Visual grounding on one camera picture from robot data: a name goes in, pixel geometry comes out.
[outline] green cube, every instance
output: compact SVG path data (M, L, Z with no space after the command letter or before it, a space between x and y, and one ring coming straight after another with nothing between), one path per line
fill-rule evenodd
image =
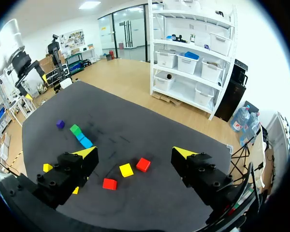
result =
M74 124L74 125L70 128L70 131L71 131L75 136L78 136L80 133L82 133L81 129L80 129L76 124Z

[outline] red cube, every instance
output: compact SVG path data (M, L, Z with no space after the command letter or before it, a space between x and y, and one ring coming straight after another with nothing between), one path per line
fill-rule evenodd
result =
M110 190L116 190L117 181L112 180L112 179L104 178L104 180L103 180L103 188L104 189L110 189Z
M149 168L149 165L150 165L150 161L144 158L141 158L140 161L137 163L136 168L145 173L147 169Z

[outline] black mat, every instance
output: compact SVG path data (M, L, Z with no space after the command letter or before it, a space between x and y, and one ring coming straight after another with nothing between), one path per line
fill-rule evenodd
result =
M65 121L63 130L56 127ZM227 173L226 145L153 111L83 82L75 82L37 109L23 125L23 151L28 177L34 181L44 163L64 151L84 149L69 128L77 124L98 147L95 173L61 213L80 221L123 230L160 229L190 232L205 225L211 208L182 183L172 167L173 146L206 152ZM140 157L150 160L147 173L135 169ZM119 166L130 163L133 176ZM102 188L105 177L118 181L116 191Z

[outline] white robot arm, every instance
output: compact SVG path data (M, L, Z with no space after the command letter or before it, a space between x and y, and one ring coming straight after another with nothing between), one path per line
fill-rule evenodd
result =
M12 64L19 78L15 86L20 90L22 95L31 98L21 86L21 81L33 68L36 69L45 82L46 76L37 61L31 64L31 59L24 50L25 46L21 39L17 20L12 19L0 31L0 78L4 74L4 70Z

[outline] glass wall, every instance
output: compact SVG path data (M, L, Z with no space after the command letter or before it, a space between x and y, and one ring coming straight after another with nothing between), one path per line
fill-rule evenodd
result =
M109 54L110 51L114 51L114 56L116 57L114 37L115 33L113 29L112 15L109 14L107 16L104 16L103 18L100 18L98 22L103 54Z
M144 6L114 13L114 25L118 57L145 61Z

